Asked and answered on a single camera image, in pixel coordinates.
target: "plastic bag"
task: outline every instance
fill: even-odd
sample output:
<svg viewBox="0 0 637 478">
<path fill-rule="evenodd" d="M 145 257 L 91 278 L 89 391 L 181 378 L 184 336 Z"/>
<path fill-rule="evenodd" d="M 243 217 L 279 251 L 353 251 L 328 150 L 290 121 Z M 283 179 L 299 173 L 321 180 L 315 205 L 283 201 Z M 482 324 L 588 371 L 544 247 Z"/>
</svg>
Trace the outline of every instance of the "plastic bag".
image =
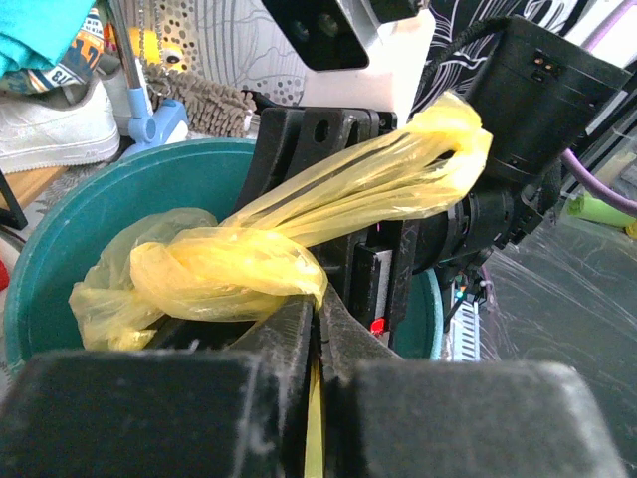
<svg viewBox="0 0 637 478">
<path fill-rule="evenodd" d="M 85 347 L 143 347 L 151 334 L 144 330 L 164 314 L 259 320 L 297 294 L 320 307 L 327 277 L 307 248 L 379 221 L 447 210 L 478 179 L 490 145 L 473 109 L 445 94 L 407 126 L 310 167 L 218 227 L 192 209 L 142 219 L 73 290 Z"/>
</svg>

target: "green object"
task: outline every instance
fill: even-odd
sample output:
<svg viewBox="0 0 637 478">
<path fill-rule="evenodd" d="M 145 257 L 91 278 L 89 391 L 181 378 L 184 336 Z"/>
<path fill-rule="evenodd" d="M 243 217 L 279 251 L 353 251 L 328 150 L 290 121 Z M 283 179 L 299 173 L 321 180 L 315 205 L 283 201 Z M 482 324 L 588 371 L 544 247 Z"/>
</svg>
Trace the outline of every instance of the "green object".
<svg viewBox="0 0 637 478">
<path fill-rule="evenodd" d="M 38 352 L 80 349 L 69 296 L 110 240 L 142 217 L 199 207 L 226 218 L 254 153 L 246 139 L 159 147 L 105 168 L 45 216 L 24 247 L 7 295 L 7 362 L 18 371 Z"/>
<path fill-rule="evenodd" d="M 440 287 L 429 269 L 412 279 L 407 317 L 394 332 L 394 350 L 405 359 L 440 359 L 443 321 Z"/>
<path fill-rule="evenodd" d="M 614 227 L 628 227 L 635 222 L 635 218 L 618 211 L 605 202 L 594 198 L 587 192 L 571 199 L 566 204 L 568 215 L 584 219 L 585 221 L 598 222 Z"/>
</svg>

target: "white sneaker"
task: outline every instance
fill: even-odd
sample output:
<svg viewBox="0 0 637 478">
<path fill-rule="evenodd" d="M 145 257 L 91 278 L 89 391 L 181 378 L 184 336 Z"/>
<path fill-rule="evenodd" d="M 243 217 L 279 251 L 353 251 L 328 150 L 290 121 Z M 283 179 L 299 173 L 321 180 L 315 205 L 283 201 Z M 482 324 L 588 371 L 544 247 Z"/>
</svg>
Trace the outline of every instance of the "white sneaker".
<svg viewBox="0 0 637 478">
<path fill-rule="evenodd" d="M 141 84 L 145 87 L 146 81 L 143 76 L 143 71 L 141 70 L 141 64 L 137 58 L 135 58 L 135 64 L 137 65 Z M 128 103 L 126 76 L 123 73 L 119 59 L 111 55 L 102 55 L 98 66 L 98 73 L 112 103 L 112 112 L 115 116 L 119 134 L 129 136 L 128 122 L 132 117 L 132 112 L 130 111 L 130 104 Z M 148 108 L 148 113 L 152 115 L 152 105 L 150 104 L 148 95 L 146 95 L 146 107 Z"/>
<path fill-rule="evenodd" d="M 119 134 L 102 82 L 94 78 L 75 105 L 0 96 L 0 170 L 89 164 L 112 158 Z"/>
</svg>

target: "purple cable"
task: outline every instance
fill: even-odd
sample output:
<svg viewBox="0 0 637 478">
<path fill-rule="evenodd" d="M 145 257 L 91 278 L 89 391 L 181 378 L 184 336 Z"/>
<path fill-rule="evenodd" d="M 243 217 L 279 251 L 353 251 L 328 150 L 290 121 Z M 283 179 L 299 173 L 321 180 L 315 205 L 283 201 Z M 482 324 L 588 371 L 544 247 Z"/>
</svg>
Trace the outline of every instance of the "purple cable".
<svg viewBox="0 0 637 478">
<path fill-rule="evenodd" d="M 586 39 L 582 44 L 582 48 L 588 52 L 595 48 L 619 19 L 635 5 L 637 5 L 637 0 L 624 0 Z M 579 162 L 579 159 L 577 159 L 573 151 L 567 149 L 561 155 L 561 162 L 592 196 L 601 199 L 606 204 L 613 206 L 624 214 L 637 218 L 637 202 L 620 196 L 599 182 L 595 176 L 588 172 L 582 163 Z"/>
<path fill-rule="evenodd" d="M 581 48 L 586 50 L 587 52 L 591 52 L 593 48 L 595 48 L 599 42 L 601 42 L 602 38 L 604 38 L 610 29 L 615 26 L 615 24 L 619 21 L 621 17 L 623 17 L 631 7 L 637 5 L 637 0 L 624 0 L 619 4 L 619 6 L 613 10 L 606 19 L 599 24 L 599 26 L 593 30 L 584 43 L 581 44 Z"/>
</svg>

